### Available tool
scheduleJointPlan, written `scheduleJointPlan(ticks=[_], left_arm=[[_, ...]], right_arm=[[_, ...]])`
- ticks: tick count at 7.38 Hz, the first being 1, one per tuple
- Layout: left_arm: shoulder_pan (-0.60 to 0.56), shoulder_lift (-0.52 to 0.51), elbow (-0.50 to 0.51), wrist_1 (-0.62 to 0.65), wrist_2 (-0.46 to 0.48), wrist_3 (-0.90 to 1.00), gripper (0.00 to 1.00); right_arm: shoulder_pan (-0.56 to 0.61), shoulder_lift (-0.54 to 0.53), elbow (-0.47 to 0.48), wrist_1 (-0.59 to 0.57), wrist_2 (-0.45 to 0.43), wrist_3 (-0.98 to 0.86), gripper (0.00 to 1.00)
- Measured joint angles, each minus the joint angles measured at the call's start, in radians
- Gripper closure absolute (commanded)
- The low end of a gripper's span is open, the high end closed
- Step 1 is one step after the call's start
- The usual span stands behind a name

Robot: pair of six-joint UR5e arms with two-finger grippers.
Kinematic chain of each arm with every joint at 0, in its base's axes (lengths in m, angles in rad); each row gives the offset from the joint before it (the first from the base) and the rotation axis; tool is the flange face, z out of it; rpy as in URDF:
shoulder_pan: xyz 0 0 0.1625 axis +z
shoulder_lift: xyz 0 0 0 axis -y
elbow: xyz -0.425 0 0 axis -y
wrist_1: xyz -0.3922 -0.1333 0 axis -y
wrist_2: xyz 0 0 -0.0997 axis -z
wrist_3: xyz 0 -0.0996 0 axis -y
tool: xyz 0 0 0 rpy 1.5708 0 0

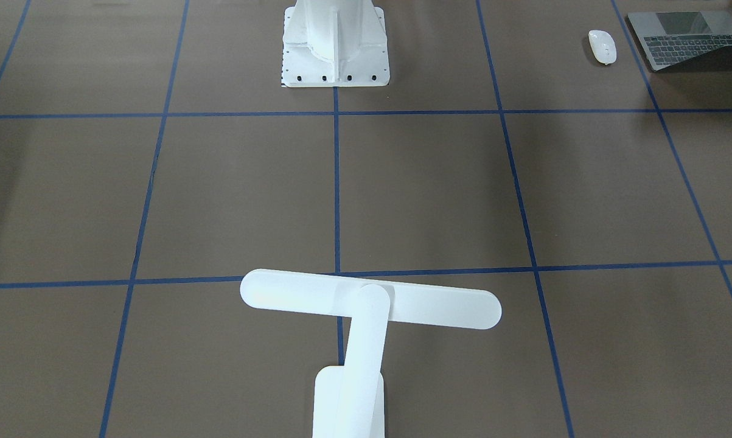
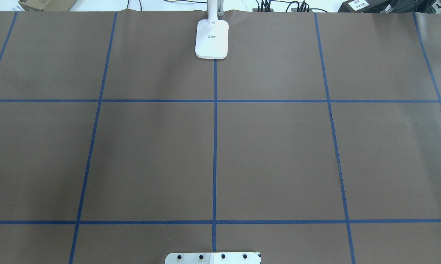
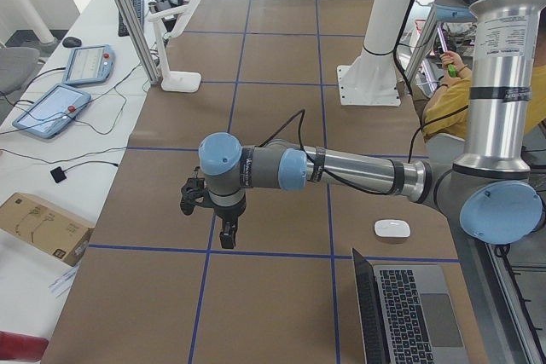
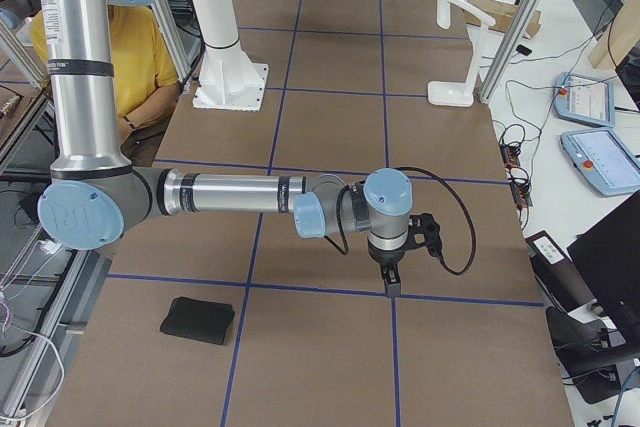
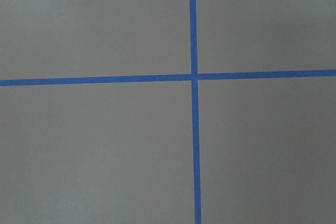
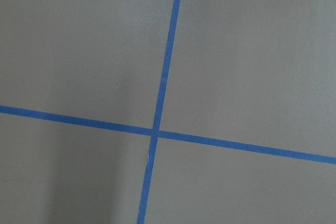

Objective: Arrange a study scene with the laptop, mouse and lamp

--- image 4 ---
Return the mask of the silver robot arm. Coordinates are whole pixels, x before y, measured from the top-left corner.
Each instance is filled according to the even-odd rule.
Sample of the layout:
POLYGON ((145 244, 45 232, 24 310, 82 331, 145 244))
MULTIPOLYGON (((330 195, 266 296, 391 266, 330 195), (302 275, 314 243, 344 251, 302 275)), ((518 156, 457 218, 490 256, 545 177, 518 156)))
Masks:
MULTIPOLYGON (((153 0, 131 0, 147 5, 153 0)), ((47 71, 60 154, 38 202, 45 231, 62 245, 93 250, 159 215, 240 211, 290 214, 303 238, 364 232, 385 293, 401 292, 398 262, 409 235, 412 185, 383 168, 361 183, 323 175, 184 174, 136 167, 120 149, 109 0, 41 0, 47 71)))

